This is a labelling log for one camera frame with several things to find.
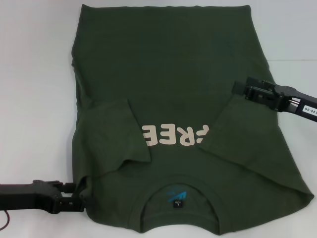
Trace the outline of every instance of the white background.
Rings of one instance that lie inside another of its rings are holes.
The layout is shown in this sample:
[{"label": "white background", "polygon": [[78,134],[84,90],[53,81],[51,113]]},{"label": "white background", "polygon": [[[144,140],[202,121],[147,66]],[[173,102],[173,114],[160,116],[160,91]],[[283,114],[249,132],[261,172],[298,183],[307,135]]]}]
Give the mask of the white background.
[{"label": "white background", "polygon": [[[278,84],[317,97],[315,0],[0,0],[0,183],[72,181],[75,80],[71,67],[81,4],[105,6],[238,6],[249,4]],[[279,124],[302,176],[317,195],[317,123],[288,113]],[[178,225],[145,234],[96,224],[86,213],[10,211],[0,238],[213,238]],[[0,212],[0,227],[6,216]],[[316,238],[317,202],[288,217],[225,238]]]}]

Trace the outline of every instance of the red cable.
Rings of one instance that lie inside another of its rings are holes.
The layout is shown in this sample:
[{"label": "red cable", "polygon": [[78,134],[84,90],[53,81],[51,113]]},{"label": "red cable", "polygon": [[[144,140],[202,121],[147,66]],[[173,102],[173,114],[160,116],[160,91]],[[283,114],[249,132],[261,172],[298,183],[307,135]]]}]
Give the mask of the red cable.
[{"label": "red cable", "polygon": [[10,222],[10,216],[9,216],[9,213],[7,211],[4,211],[6,213],[6,217],[7,217],[7,222],[6,224],[0,228],[0,231],[4,230],[8,225],[9,225],[9,222]]}]

